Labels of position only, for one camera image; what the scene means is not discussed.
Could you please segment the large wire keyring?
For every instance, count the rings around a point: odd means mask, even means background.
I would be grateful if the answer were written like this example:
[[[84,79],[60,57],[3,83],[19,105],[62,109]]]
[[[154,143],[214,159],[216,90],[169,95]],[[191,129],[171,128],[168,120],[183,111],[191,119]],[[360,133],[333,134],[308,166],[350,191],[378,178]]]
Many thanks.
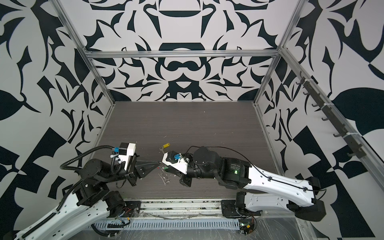
[[[163,181],[164,185],[165,186],[168,185],[170,183],[170,179],[169,179],[169,176],[168,176],[167,172],[164,170],[163,167],[158,167],[158,169],[160,170],[158,175],[160,176],[160,178]]]

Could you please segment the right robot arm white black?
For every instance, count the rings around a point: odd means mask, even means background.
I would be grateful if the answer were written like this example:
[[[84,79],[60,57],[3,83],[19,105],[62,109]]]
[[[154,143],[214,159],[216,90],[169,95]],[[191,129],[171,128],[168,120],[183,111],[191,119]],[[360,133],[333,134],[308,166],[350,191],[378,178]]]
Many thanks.
[[[325,204],[317,198],[321,186],[315,177],[283,177],[247,161],[221,157],[207,147],[199,147],[192,154],[170,151],[164,154],[162,163],[166,172],[179,176],[185,187],[190,187],[193,179],[215,179],[219,186],[236,190],[236,200],[223,211],[227,218],[276,210],[292,212],[296,218],[310,222],[326,216]]]

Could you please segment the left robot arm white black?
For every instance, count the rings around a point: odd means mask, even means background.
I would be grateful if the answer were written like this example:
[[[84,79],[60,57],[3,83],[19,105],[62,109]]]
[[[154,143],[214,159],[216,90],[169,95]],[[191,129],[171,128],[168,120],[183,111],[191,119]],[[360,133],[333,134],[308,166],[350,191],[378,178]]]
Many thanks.
[[[127,180],[135,186],[160,165],[159,162],[137,160],[132,156],[112,173],[111,165],[98,159],[88,161],[80,169],[81,179],[71,187],[58,206],[29,227],[10,231],[4,240],[67,240],[105,218],[125,215],[126,203],[118,191],[107,184]]]

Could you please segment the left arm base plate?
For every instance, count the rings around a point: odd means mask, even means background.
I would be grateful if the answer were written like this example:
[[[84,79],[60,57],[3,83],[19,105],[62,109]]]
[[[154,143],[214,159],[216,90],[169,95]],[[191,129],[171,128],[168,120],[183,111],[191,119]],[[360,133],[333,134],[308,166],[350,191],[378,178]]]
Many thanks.
[[[141,201],[125,201],[121,218],[137,217],[141,213]]]

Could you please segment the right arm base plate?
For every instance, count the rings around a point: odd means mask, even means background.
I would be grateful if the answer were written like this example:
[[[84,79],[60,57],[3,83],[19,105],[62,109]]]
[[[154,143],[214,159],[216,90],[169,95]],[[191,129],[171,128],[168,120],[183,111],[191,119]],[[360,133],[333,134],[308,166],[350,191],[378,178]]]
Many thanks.
[[[245,209],[236,208],[235,200],[221,200],[222,215],[228,219],[239,219],[261,216],[262,210],[250,212]]]

